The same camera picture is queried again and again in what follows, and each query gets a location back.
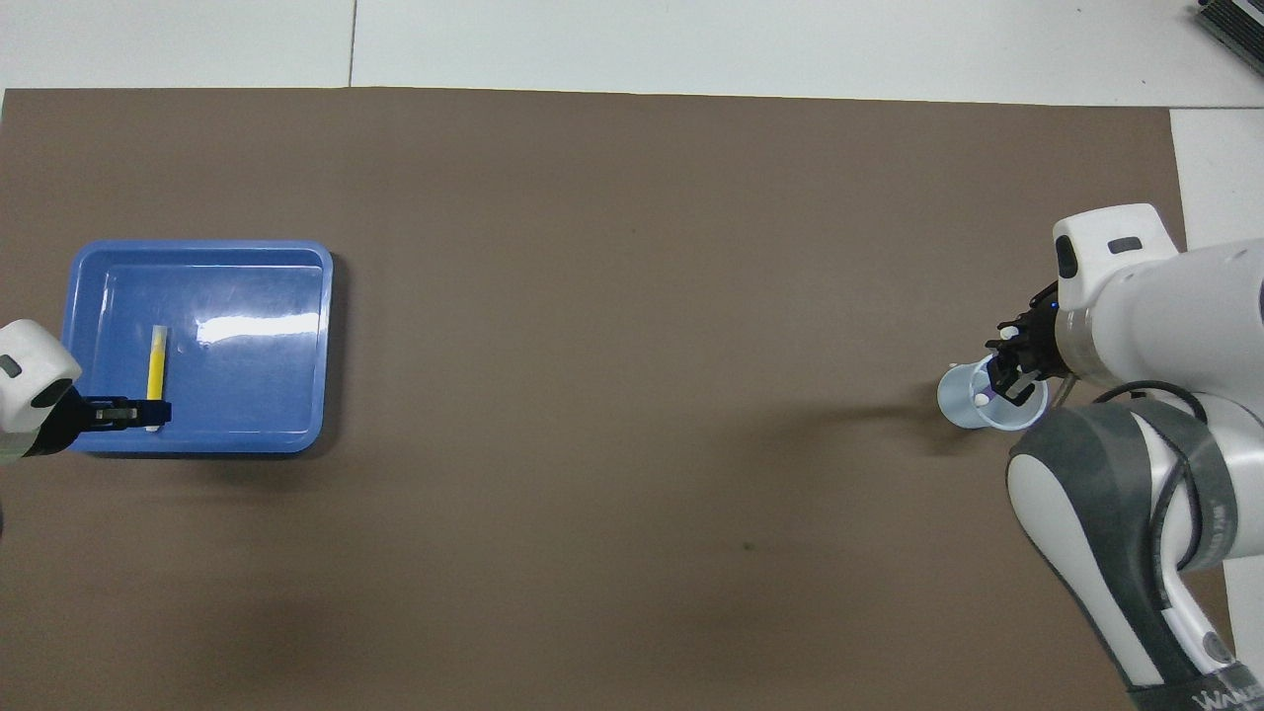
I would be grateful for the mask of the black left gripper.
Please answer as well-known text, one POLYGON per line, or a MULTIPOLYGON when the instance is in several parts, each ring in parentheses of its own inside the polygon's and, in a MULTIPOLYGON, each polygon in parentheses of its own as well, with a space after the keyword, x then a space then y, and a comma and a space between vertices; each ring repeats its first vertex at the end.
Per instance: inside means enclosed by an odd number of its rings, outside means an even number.
POLYGON ((158 431, 171 423, 171 404, 164 400, 96 397, 92 405, 91 399, 86 399, 77 390, 68 390, 51 409, 46 423, 40 424, 39 455, 66 450, 82 431, 88 431, 95 411, 99 416, 131 416, 99 417, 96 431, 130 431, 130 429, 158 431))

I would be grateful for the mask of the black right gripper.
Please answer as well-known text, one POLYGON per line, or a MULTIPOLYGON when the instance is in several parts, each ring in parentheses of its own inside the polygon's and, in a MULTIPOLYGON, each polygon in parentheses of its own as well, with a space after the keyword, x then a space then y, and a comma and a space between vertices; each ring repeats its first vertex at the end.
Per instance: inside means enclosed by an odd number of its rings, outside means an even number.
POLYGON ((1039 381, 1071 374, 1057 342, 1058 314, 1060 285, 1053 280, 1030 299, 1023 319, 999 323, 999 342, 986 342, 988 387, 1007 404, 1021 406, 1031 397, 1033 377, 1028 373, 1039 381), (1025 342, 1023 359, 1020 348, 1010 342, 1025 342))

